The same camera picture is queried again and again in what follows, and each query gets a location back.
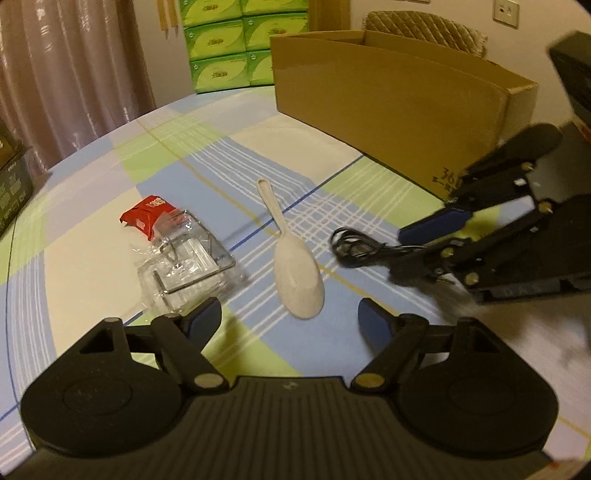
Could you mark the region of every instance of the gold screw head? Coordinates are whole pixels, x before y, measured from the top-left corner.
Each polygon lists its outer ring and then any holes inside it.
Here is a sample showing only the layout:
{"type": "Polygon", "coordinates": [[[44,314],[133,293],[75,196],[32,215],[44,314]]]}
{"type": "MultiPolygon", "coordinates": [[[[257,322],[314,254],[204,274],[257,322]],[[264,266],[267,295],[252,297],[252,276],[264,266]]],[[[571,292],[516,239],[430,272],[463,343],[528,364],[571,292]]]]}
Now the gold screw head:
{"type": "Polygon", "coordinates": [[[379,388],[386,383],[386,380],[379,374],[367,373],[357,375],[355,383],[362,388],[379,388]]]}
{"type": "Polygon", "coordinates": [[[464,283],[466,285],[468,285],[469,287],[476,285],[479,280],[480,280],[480,277],[478,276],[478,273],[476,273],[476,272],[470,272],[468,275],[466,275],[466,277],[464,277],[464,283]]]}
{"type": "Polygon", "coordinates": [[[218,374],[201,374],[193,381],[200,388],[217,388],[223,384],[223,377],[218,374]]]}
{"type": "Polygon", "coordinates": [[[552,213],[552,204],[550,202],[540,202],[538,204],[538,211],[540,213],[552,213]]]}
{"type": "Polygon", "coordinates": [[[453,254],[456,251],[453,249],[453,247],[446,247],[441,251],[441,258],[450,258],[453,257],[453,254]]]}

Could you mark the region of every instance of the tissue box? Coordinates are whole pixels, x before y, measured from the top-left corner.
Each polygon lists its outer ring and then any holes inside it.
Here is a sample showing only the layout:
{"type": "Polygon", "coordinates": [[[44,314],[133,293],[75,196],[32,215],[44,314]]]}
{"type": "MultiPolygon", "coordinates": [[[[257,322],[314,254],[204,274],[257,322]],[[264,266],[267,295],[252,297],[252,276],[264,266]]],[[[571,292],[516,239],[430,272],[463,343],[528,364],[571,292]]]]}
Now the tissue box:
{"type": "Polygon", "coordinates": [[[262,15],[244,18],[244,37],[247,50],[270,48],[272,35],[289,35],[308,31],[308,14],[262,15]]]}
{"type": "Polygon", "coordinates": [[[242,16],[240,0],[181,0],[185,27],[231,20],[242,16]]]}
{"type": "Polygon", "coordinates": [[[242,20],[185,30],[190,60],[210,59],[245,51],[242,20]]]}
{"type": "Polygon", "coordinates": [[[196,60],[190,63],[195,92],[212,92],[248,87],[248,64],[245,53],[196,60]]]}
{"type": "Polygon", "coordinates": [[[241,0],[245,15],[262,15],[279,12],[303,12],[308,0],[241,0]]]}
{"type": "Polygon", "coordinates": [[[271,50],[252,51],[248,56],[248,77],[251,85],[272,85],[271,50]]]}

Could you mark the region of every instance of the blue stripe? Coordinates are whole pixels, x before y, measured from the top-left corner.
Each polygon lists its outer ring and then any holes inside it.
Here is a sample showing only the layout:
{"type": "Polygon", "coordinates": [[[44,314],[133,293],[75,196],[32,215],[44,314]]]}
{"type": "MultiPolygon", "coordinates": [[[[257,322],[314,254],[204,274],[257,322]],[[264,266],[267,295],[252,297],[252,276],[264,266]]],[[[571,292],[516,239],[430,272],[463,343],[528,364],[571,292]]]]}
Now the blue stripe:
{"type": "MultiPolygon", "coordinates": [[[[318,191],[319,189],[321,189],[324,185],[326,185],[328,182],[330,182],[333,178],[335,178],[339,173],[345,171],[347,168],[349,168],[351,165],[355,164],[357,161],[359,161],[361,158],[363,158],[363,154],[361,154],[360,156],[358,156],[355,160],[353,160],[350,164],[345,165],[343,168],[341,168],[337,173],[335,173],[334,175],[328,177],[325,181],[323,181],[322,183],[320,183],[319,185],[317,185],[316,187],[314,187],[313,189],[311,189],[308,193],[306,193],[302,198],[296,200],[294,203],[292,203],[291,205],[289,205],[289,207],[285,208],[283,210],[283,213],[291,210],[293,207],[295,207],[297,204],[303,202],[304,200],[306,200],[310,195],[312,195],[314,192],[318,191]]],[[[230,252],[233,252],[235,249],[237,249],[239,246],[243,245],[244,243],[246,243],[247,241],[249,241],[253,236],[255,236],[258,232],[261,232],[262,230],[264,230],[267,226],[269,226],[270,224],[273,223],[273,219],[265,222],[263,225],[261,225],[259,228],[257,228],[256,230],[254,230],[252,233],[250,233],[249,235],[247,235],[245,238],[243,238],[242,240],[240,240],[236,245],[234,245],[233,247],[231,247],[229,250],[230,252]]]]}
{"type": "Polygon", "coordinates": [[[13,411],[15,411],[18,408],[18,404],[14,405],[13,408],[11,408],[10,410],[8,410],[4,415],[2,415],[0,417],[0,422],[2,420],[4,420],[6,417],[8,417],[13,411]]]}
{"type": "Polygon", "coordinates": [[[143,311],[136,313],[134,316],[132,316],[129,320],[126,320],[125,322],[123,322],[123,325],[129,325],[131,322],[136,321],[138,318],[140,318],[142,315],[144,314],[143,311]]]}

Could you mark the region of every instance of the pink curtain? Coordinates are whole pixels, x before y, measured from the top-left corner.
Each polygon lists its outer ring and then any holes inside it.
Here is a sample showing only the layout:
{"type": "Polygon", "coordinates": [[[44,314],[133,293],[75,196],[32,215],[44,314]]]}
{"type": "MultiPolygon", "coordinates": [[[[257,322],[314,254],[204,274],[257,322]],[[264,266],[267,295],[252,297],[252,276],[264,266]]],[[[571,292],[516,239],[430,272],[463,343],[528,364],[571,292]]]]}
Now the pink curtain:
{"type": "Polygon", "coordinates": [[[132,0],[0,1],[0,117],[34,176],[154,109],[132,0]]]}

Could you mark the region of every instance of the red packet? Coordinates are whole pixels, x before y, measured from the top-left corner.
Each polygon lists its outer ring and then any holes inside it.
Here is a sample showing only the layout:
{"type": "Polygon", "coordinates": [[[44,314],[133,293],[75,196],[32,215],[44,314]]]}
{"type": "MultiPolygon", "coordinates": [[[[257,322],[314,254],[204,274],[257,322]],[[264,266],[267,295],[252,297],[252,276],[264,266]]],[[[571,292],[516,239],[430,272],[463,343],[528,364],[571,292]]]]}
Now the red packet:
{"type": "Polygon", "coordinates": [[[154,223],[158,217],[173,210],[176,210],[176,207],[170,205],[166,200],[156,195],[150,195],[121,215],[119,221],[136,227],[151,241],[154,238],[154,223]]]}

